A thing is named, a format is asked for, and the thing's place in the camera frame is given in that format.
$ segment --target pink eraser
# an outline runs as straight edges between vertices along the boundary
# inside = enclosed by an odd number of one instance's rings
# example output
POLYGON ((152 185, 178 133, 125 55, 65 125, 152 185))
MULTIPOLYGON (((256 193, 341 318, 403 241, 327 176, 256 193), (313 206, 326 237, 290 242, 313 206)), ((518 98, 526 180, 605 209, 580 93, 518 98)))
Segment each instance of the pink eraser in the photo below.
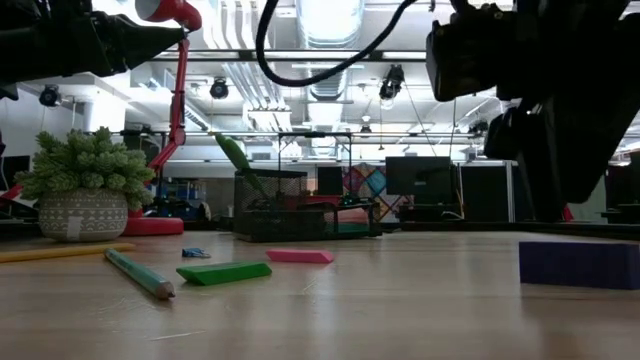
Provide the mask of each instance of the pink eraser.
POLYGON ((326 250, 270 249, 267 250, 267 256, 272 261, 280 262, 328 264, 333 261, 333 255, 326 250))

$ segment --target colorful quilt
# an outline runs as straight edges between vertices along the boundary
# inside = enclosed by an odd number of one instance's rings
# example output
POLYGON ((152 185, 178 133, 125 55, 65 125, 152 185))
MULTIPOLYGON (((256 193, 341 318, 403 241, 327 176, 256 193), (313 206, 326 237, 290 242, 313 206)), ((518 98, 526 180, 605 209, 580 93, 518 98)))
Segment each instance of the colorful quilt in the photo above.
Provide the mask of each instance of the colorful quilt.
POLYGON ((396 213, 400 205, 411 202, 410 196, 388 195, 387 175, 385 166, 375 166, 367 163, 342 168, 342 186, 344 193, 351 189, 359 197, 373 198, 380 204, 380 212, 375 214, 379 222, 398 222, 396 213))

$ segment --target table surface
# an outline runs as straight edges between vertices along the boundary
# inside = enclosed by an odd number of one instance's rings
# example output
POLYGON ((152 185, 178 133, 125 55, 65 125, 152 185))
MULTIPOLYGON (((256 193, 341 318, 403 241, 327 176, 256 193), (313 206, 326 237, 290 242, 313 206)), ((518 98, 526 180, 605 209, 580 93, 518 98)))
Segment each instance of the table surface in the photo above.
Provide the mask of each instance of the table surface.
MULTIPOLYGON (((176 287, 152 298, 102 255, 0 264, 3 359, 637 359, 640 293, 520 285, 526 233, 394 233, 249 244, 230 234, 123 238, 176 287), (200 247, 211 259, 182 259, 200 247), (181 265, 264 260, 271 247, 334 252, 270 263, 270 277, 184 284, 181 265)), ((36 243, 4 242, 0 250, 36 243)))

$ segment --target potted plant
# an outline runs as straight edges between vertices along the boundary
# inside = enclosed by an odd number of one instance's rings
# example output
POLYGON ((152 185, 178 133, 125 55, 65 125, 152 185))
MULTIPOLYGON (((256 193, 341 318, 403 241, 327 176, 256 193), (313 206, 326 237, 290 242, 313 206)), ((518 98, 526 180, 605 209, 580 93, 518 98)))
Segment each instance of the potted plant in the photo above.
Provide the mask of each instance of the potted plant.
POLYGON ((94 135, 72 130, 67 142, 47 132, 37 136, 41 151, 33 171, 16 175, 22 198, 39 200, 40 229, 59 241, 103 241, 120 236, 128 210, 137 211, 153 196, 145 182, 155 173, 142 151, 113 144, 107 128, 94 135))

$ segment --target green pencil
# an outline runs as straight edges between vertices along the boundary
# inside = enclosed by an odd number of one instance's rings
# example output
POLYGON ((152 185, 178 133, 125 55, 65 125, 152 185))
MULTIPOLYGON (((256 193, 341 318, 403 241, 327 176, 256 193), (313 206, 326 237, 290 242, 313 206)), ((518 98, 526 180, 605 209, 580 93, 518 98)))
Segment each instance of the green pencil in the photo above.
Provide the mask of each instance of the green pencil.
POLYGON ((167 300, 175 297, 173 285, 162 276, 147 269, 146 267, 136 264, 133 260, 122 255, 114 249, 104 251, 104 257, 111 261, 130 278, 135 280, 143 288, 155 295, 160 300, 167 300))

